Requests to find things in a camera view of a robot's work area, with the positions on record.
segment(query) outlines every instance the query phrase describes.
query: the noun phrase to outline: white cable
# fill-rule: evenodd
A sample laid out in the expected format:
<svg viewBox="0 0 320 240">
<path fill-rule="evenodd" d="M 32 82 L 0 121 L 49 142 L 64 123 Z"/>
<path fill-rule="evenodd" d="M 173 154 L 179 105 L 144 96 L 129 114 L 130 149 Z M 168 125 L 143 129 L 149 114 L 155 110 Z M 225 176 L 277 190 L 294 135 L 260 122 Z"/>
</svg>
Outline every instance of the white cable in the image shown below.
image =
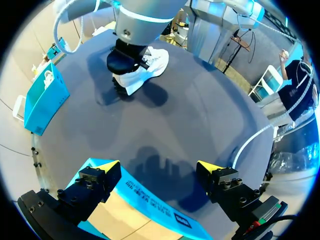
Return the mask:
<svg viewBox="0 0 320 240">
<path fill-rule="evenodd" d="M 54 25 L 53 25 L 53 38 L 54 38 L 54 42 L 55 42 L 55 45 L 60 49 L 61 52 L 65 53 L 65 54 L 74 54 L 78 48 L 80 47 L 81 43 L 82 43 L 82 36 L 83 36 L 83 33 L 84 33 L 84 17 L 82 16 L 81 17 L 81 33 L 80 33 L 80 39 L 79 39 L 79 43 L 78 45 L 76 46 L 75 50 L 73 51 L 68 51 L 66 50 L 59 42 L 59 39 L 58 39 L 58 26 L 59 26 L 59 22 L 63 16 L 63 14 L 68 10 L 68 8 L 74 4 L 76 1 L 78 0 L 72 0 L 70 2 L 68 2 L 62 9 L 61 11 L 58 13 L 56 19 L 55 19 L 55 22 L 54 22 Z"/>
<path fill-rule="evenodd" d="M 239 16 L 243 17 L 243 16 L 240 15 L 240 14 L 237 14 L 237 15 L 236 15 L 236 20 L 238 21 L 239 29 L 241 29 L 241 31 L 247 31 L 248 29 L 242 28 L 242 26 L 241 26 L 241 24 L 240 24 L 240 21 L 239 21 Z"/>
<path fill-rule="evenodd" d="M 270 27 L 270 26 L 264 24 L 263 22 L 258 21 L 257 19 L 254 19 L 252 16 L 246 16 L 246 17 L 250 18 L 251 20 L 253 20 L 253 21 L 255 21 L 255 22 L 257 22 L 257 23 L 259 23 L 259 24 L 261 24 L 261 25 L 263 25 L 263 26 L 265 26 L 266 28 L 268 28 L 268 29 L 270 29 L 270 30 L 272 30 L 272 31 L 275 31 L 275 32 L 278 33 L 278 34 L 281 34 L 281 35 L 287 37 L 288 39 L 291 39 L 291 40 L 294 41 L 294 42 L 299 42 L 298 39 L 296 39 L 296 38 L 294 38 L 294 37 L 292 37 L 292 36 L 290 36 L 290 35 L 288 35 L 288 34 L 285 34 L 285 33 L 283 33 L 282 31 L 279 31 L 279 30 L 277 30 L 277 29 L 274 29 L 273 27 Z"/>
<path fill-rule="evenodd" d="M 292 183 L 292 182 L 303 182 L 304 180 L 312 179 L 316 177 L 317 174 L 303 177 L 303 178 L 297 178 L 297 179 L 290 179 L 290 180 L 275 180 L 275 181 L 262 181 L 263 184 L 278 184 L 278 183 Z"/>
<path fill-rule="evenodd" d="M 256 137 L 258 136 L 259 134 L 263 133 L 265 130 L 267 130 L 268 128 L 270 127 L 273 127 L 274 124 L 276 122 L 278 122 L 280 119 L 284 118 L 285 116 L 287 116 L 289 113 L 291 113 L 293 111 L 293 109 L 296 108 L 296 106 L 298 106 L 298 104 L 302 101 L 302 99 L 305 97 L 305 95 L 307 94 L 308 92 L 308 89 L 312 83 L 312 79 L 314 77 L 314 71 L 311 72 L 311 76 L 310 76 L 310 79 L 309 79 L 309 82 L 303 92 L 303 94 L 301 95 L 301 97 L 298 99 L 298 101 L 296 101 L 296 103 L 284 114 L 282 114 L 281 116 L 277 117 L 272 123 L 270 123 L 268 126 L 265 126 L 264 128 L 262 128 L 261 130 L 257 131 L 254 135 L 252 135 L 240 148 L 240 150 L 237 152 L 235 158 L 234 158 L 234 161 L 233 161 L 233 164 L 232 164 L 232 168 L 233 169 L 236 169 L 236 164 L 237 164 L 237 161 L 239 159 L 239 156 L 240 154 L 243 152 L 243 150 L 245 149 L 245 147 Z"/>
</svg>

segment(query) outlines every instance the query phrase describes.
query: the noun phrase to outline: screw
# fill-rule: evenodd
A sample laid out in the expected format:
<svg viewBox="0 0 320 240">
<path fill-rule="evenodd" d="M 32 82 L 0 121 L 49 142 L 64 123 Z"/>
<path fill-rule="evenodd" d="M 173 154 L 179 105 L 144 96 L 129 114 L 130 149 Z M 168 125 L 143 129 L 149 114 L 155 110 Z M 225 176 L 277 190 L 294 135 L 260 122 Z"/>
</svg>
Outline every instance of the screw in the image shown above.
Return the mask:
<svg viewBox="0 0 320 240">
<path fill-rule="evenodd" d="M 62 190 L 62 189 L 58 189 L 58 191 L 56 191 L 57 193 L 58 193 L 58 195 L 62 195 L 62 194 L 64 194 L 64 190 Z"/>
<path fill-rule="evenodd" d="M 236 184 L 237 184 L 237 185 L 242 184 L 242 179 L 241 179 L 241 178 L 237 178 L 237 179 L 236 179 Z"/>
<path fill-rule="evenodd" d="M 36 209 L 35 209 L 34 206 L 32 206 L 32 207 L 29 208 L 29 212 L 30 212 L 30 213 L 33 213 L 35 210 L 36 210 Z"/>
<path fill-rule="evenodd" d="M 123 33 L 124 33 L 124 35 L 127 35 L 127 36 L 130 36 L 130 34 L 131 34 L 127 29 L 123 30 Z"/>
<path fill-rule="evenodd" d="M 223 185 L 224 189 L 229 189 L 230 186 L 231 186 L 231 183 L 230 183 L 230 182 L 226 182 L 226 183 Z"/>
<path fill-rule="evenodd" d="M 240 202 L 240 205 L 243 205 L 247 202 L 247 199 L 245 197 L 240 197 L 239 202 Z"/>
<path fill-rule="evenodd" d="M 41 201 L 41 200 L 40 200 L 40 201 L 38 201 L 38 206 L 39 206 L 39 207 L 41 207 L 43 204 L 44 204 L 44 202 L 43 202 L 43 201 Z"/>
<path fill-rule="evenodd" d="M 260 195 L 260 191 L 258 189 L 253 191 L 255 195 L 259 196 Z"/>
<path fill-rule="evenodd" d="M 71 198 L 71 202 L 75 203 L 77 201 L 77 197 L 74 196 L 73 198 Z"/>
<path fill-rule="evenodd" d="M 88 189 L 92 189 L 92 187 L 93 187 L 92 182 L 87 182 L 87 183 L 86 183 L 86 187 L 87 187 Z"/>
</svg>

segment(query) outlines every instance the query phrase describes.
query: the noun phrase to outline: blue box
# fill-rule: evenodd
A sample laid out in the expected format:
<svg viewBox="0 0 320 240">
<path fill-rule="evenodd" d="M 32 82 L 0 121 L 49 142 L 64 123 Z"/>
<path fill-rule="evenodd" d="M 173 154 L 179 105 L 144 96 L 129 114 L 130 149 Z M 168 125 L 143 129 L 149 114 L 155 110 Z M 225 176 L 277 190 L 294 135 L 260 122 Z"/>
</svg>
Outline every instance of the blue box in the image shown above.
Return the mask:
<svg viewBox="0 0 320 240">
<path fill-rule="evenodd" d="M 45 72 L 53 74 L 53 81 L 45 90 Z M 24 128 L 42 135 L 50 120 L 70 96 L 61 73 L 50 62 L 36 78 L 25 99 Z"/>
</svg>

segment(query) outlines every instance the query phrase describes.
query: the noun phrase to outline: person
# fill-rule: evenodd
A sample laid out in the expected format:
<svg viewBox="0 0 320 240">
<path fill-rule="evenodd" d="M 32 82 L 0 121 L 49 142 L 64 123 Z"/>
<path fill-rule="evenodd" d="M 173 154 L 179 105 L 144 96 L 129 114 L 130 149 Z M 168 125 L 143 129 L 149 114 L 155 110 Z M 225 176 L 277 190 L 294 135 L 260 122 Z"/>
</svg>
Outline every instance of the person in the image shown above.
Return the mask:
<svg viewBox="0 0 320 240">
<path fill-rule="evenodd" d="M 298 101 L 310 80 L 313 70 L 311 58 L 308 54 L 306 43 L 302 42 L 301 45 L 303 57 L 301 60 L 293 60 L 287 67 L 285 67 L 285 63 L 288 60 L 288 56 L 285 50 L 282 50 L 279 54 L 282 78 L 283 80 L 291 80 L 291 84 L 257 102 L 257 105 L 271 122 L 287 112 Z M 318 106 L 318 95 L 316 84 L 312 79 L 312 83 L 302 101 L 289 115 L 275 122 L 274 126 L 279 127 L 290 124 L 292 121 L 297 120 L 309 107 L 315 109 Z"/>
</svg>

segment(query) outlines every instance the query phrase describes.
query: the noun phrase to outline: white wall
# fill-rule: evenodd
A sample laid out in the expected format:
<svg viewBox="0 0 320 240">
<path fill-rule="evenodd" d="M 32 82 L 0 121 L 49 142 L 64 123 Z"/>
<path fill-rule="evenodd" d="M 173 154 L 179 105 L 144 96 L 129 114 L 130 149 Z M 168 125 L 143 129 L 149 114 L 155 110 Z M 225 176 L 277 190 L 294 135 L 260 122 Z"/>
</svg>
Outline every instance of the white wall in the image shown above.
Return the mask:
<svg viewBox="0 0 320 240">
<path fill-rule="evenodd" d="M 0 75 L 0 171 L 9 197 L 17 200 L 22 194 L 40 190 L 31 157 L 31 133 L 23 122 L 13 118 L 12 109 L 18 95 L 26 96 L 34 77 L 31 68 L 38 66 L 53 39 L 53 4 L 47 5 L 17 36 L 12 49 L 2 63 Z M 73 22 L 59 27 L 71 48 L 79 36 Z M 19 112 L 23 116 L 23 107 Z"/>
</svg>

